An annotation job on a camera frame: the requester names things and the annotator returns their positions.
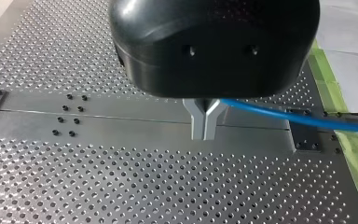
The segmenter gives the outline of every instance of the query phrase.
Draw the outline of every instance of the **black robot housing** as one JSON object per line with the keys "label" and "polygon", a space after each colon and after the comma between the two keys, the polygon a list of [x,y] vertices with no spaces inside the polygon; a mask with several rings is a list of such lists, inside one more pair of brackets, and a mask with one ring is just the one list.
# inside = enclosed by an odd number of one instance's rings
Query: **black robot housing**
{"label": "black robot housing", "polygon": [[112,0],[120,61],[161,97],[270,96],[299,75],[316,35],[318,0]]}

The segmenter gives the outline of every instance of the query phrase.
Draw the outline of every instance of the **green tape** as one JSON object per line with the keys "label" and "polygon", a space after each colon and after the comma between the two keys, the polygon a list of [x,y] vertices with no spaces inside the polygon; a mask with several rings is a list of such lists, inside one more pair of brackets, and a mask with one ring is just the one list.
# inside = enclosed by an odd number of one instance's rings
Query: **green tape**
{"label": "green tape", "polygon": [[[321,95],[324,110],[327,112],[348,112],[341,89],[322,49],[316,41],[312,44],[309,56],[310,69]],[[358,133],[336,132],[351,176],[358,190]]]}

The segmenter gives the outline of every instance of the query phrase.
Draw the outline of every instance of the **blue pneumatic hose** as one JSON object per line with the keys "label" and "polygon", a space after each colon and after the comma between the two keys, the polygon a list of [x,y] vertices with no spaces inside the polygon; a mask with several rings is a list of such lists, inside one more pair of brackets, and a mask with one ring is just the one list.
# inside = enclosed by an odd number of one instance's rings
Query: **blue pneumatic hose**
{"label": "blue pneumatic hose", "polygon": [[306,116],[300,116],[292,113],[285,113],[279,110],[267,109],[257,105],[250,105],[236,100],[222,99],[222,103],[237,107],[256,114],[269,116],[275,119],[287,119],[295,123],[306,124],[324,129],[334,129],[350,132],[358,132],[358,124],[333,121],[328,119],[315,119]]}

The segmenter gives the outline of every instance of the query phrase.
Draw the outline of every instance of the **cable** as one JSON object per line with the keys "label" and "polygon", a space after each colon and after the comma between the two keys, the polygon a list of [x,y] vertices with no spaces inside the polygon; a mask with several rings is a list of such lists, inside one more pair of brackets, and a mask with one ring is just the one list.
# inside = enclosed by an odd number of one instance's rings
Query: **cable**
{"label": "cable", "polygon": [[239,109],[246,110],[249,112],[254,112],[260,115],[273,117],[275,119],[287,119],[292,122],[306,124],[309,126],[315,126],[319,128],[325,128],[325,129],[358,132],[358,124],[356,123],[345,123],[345,122],[326,120],[326,119],[315,119],[311,117],[285,113],[278,110],[267,109],[257,105],[250,105],[236,100],[222,99],[221,101],[226,105],[231,105]]}

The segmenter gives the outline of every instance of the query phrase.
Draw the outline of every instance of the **perforated table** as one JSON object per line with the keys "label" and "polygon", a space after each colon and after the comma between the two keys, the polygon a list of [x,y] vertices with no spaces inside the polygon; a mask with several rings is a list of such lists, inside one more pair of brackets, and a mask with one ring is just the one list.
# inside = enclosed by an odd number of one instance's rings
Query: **perforated table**
{"label": "perforated table", "polygon": [[[214,141],[192,141],[181,99],[127,79],[107,4],[14,0],[0,20],[0,223],[358,223],[331,133],[298,152],[285,121],[229,108]],[[307,64],[248,102],[322,108]]]}

